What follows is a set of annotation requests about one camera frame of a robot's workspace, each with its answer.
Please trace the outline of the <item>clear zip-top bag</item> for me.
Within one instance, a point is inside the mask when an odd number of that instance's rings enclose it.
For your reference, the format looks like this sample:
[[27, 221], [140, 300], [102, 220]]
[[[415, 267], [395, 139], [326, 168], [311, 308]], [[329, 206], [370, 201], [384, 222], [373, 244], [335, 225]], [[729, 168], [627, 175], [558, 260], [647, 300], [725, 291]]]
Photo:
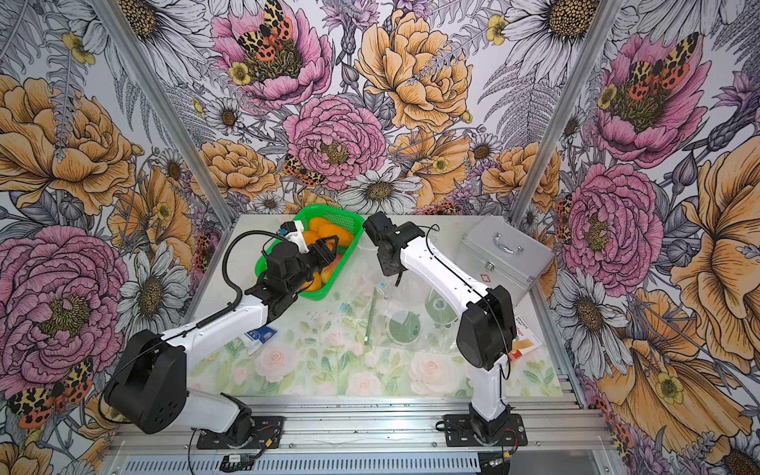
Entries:
[[421, 277], [385, 277], [374, 247], [360, 243], [338, 277], [342, 320], [373, 348], [456, 354], [459, 314]]

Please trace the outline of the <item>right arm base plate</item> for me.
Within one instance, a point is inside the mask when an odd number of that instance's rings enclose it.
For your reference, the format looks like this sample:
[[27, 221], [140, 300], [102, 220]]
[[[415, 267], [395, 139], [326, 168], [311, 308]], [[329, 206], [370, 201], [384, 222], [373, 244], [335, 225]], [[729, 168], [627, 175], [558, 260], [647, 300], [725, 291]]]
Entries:
[[486, 422], [475, 415], [445, 415], [435, 424], [445, 436], [448, 447], [512, 447], [528, 444], [523, 419], [516, 413], [504, 413]]

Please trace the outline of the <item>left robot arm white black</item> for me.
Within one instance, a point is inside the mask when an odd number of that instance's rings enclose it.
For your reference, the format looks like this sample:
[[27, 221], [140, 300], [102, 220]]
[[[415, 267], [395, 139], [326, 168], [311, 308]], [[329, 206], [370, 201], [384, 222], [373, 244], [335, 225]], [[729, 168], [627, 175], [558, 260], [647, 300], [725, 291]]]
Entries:
[[228, 447], [251, 441], [249, 406], [230, 395], [191, 389], [188, 375], [232, 340], [280, 318], [338, 256], [337, 236], [306, 247], [299, 247], [293, 234], [275, 239], [253, 287], [243, 290], [223, 276], [236, 296], [222, 310], [161, 334], [144, 330], [131, 336], [103, 390], [106, 404], [147, 435], [184, 428], [213, 433]]

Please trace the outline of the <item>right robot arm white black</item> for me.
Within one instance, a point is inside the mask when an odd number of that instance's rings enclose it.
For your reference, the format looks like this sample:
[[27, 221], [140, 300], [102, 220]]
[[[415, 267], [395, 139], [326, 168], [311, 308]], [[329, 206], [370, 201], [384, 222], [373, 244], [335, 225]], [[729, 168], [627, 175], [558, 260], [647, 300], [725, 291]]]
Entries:
[[412, 222], [395, 225], [382, 212], [363, 224], [377, 247], [383, 274], [400, 278], [411, 272], [431, 285], [459, 314], [456, 345], [473, 367], [469, 404], [472, 431], [479, 443], [494, 445], [508, 433], [512, 412], [504, 396], [510, 353], [518, 336], [511, 293], [503, 286], [477, 281], [444, 256], [429, 233]]

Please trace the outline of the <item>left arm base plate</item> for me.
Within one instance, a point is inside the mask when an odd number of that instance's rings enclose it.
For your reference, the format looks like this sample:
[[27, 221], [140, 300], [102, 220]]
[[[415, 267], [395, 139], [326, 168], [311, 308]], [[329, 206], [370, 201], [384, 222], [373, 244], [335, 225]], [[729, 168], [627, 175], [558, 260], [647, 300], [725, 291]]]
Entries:
[[225, 433], [200, 431], [201, 450], [259, 450], [279, 447], [285, 419], [279, 416], [247, 417]]

